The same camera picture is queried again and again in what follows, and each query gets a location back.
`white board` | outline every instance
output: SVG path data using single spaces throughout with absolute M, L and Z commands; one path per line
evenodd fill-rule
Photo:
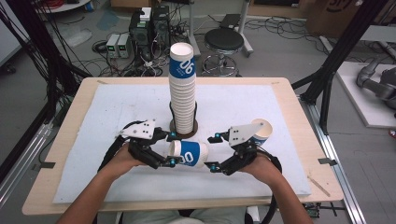
M 156 126 L 169 130 L 170 93 L 166 85 L 101 85 L 78 132 L 67 161 L 54 203 L 71 203 L 96 174 L 115 136 L 127 123 L 156 119 Z M 306 175 L 271 86 L 238 85 L 196 87 L 198 133 L 191 141 L 207 143 L 215 133 L 230 126 L 267 119 L 273 134 L 263 147 L 278 156 L 285 177 L 298 195 L 309 195 Z M 152 148 L 166 154 L 169 143 L 157 142 Z M 227 142 L 209 145 L 208 161 L 224 161 L 233 155 Z M 209 198 L 270 196 L 271 191 L 253 176 L 211 174 L 206 167 L 197 169 L 136 167 L 112 185 L 107 202 L 160 201 Z
M 358 73 L 366 65 L 367 63 L 344 62 L 338 69 L 338 77 L 366 127 L 395 128 L 396 119 L 394 114 L 396 110 L 387 107 L 372 91 L 362 89 L 356 85 Z M 371 79 L 379 82 L 382 72 L 393 67 L 395 65 L 379 64 Z

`blue label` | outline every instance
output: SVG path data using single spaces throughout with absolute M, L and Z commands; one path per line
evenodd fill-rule
M 199 160 L 200 147 L 196 142 L 181 141 L 180 156 L 182 158 L 181 164 L 194 166 Z
M 195 74 L 195 60 L 190 58 L 187 61 L 179 62 L 171 58 L 169 63 L 169 72 L 172 77 L 188 78 Z

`person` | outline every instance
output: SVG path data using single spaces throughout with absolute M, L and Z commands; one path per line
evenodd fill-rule
M 93 177 L 88 186 L 61 215 L 57 223 L 92 223 L 111 184 L 136 166 L 145 165 L 128 152 L 124 144 L 116 156 Z M 262 154 L 240 170 L 268 185 L 276 198 L 284 223 L 313 223 L 285 177 Z M 194 210 L 190 217 L 178 211 L 128 212 L 122 223 L 244 223 L 246 207 L 208 208 Z

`stool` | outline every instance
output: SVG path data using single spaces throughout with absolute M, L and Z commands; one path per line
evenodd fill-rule
M 218 54 L 208 56 L 202 66 L 204 73 L 215 77 L 227 77 L 238 74 L 236 62 L 224 54 L 234 54 L 244 46 L 244 38 L 232 29 L 211 30 L 205 35 L 205 45 Z

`cup base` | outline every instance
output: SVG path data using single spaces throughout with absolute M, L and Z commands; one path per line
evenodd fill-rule
M 171 120 L 171 122 L 169 124 L 169 129 L 171 130 L 171 132 L 176 132 L 175 123 L 174 123 L 173 119 Z M 190 133 L 178 133 L 178 132 L 176 132 L 176 135 L 177 135 L 177 137 L 180 137 L 181 139 L 186 139 L 186 138 L 193 137 L 197 133 L 197 131 L 198 131 L 198 122 L 195 119 L 192 132 L 190 132 Z

